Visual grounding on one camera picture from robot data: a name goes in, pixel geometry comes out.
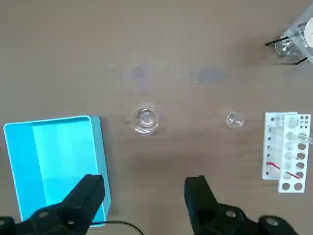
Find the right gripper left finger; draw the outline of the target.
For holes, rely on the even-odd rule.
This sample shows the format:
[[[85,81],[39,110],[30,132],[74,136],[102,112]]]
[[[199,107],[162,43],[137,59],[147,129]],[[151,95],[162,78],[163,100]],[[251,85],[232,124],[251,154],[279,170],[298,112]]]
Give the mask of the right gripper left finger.
[[[0,218],[2,235],[85,235],[105,197],[102,175],[85,175],[60,203],[35,211],[16,223]]]

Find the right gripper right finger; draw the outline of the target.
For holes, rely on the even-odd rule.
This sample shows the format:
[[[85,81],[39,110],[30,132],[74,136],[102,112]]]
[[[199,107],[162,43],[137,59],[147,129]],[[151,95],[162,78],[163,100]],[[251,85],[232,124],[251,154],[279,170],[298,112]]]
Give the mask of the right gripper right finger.
[[[242,209],[219,203],[203,175],[187,177],[184,199],[195,235],[296,235],[284,219],[263,215],[250,220]]]

